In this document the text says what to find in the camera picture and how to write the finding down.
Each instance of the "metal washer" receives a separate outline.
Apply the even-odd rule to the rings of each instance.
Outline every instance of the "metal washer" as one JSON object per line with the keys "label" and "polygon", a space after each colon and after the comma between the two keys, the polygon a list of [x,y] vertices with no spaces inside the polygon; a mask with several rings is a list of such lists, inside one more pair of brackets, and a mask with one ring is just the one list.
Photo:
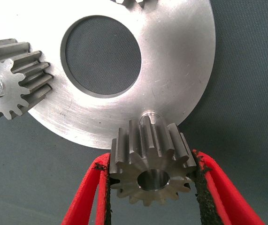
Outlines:
{"label": "metal washer", "polygon": [[[121,22],[139,44],[139,77],[122,93],[104,96],[80,90],[63,69],[60,50],[66,31],[92,15]],[[42,60],[51,63],[46,72],[55,76],[52,93],[31,115],[68,140],[101,149],[109,149],[118,128],[146,111],[159,113],[167,123],[181,123],[206,88],[215,53],[209,0],[149,0],[144,9],[110,0],[36,0],[30,8],[24,0],[0,0],[0,39],[10,37],[41,49]]]}

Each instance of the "gray cloth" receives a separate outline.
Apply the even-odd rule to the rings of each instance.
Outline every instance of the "gray cloth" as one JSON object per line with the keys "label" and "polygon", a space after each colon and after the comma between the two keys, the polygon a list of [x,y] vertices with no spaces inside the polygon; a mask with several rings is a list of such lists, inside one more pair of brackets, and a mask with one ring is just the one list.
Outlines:
{"label": "gray cloth", "polygon": [[[192,149],[215,158],[268,224],[268,1],[213,0],[212,7],[214,69],[180,129]],[[29,114],[0,119],[0,225],[60,224],[87,168],[105,152],[69,142]],[[195,193],[146,208],[112,191],[112,224],[200,224]]]}

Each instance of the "small pinion gear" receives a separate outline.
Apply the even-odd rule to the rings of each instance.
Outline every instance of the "small pinion gear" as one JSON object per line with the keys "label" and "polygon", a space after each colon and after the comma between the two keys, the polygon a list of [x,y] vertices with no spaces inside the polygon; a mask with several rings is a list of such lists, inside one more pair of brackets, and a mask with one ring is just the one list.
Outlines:
{"label": "small pinion gear", "polygon": [[130,203],[142,200],[149,206],[178,199],[179,191],[190,191],[187,174],[195,169],[183,134],[174,123],[165,126],[161,117],[130,120],[129,131],[120,128],[112,141],[110,177],[119,182],[111,188],[118,189],[120,198],[129,196]]}
{"label": "small pinion gear", "polygon": [[8,120],[23,115],[51,90],[52,76],[40,62],[42,52],[30,52],[30,44],[15,39],[0,40],[0,117]]}

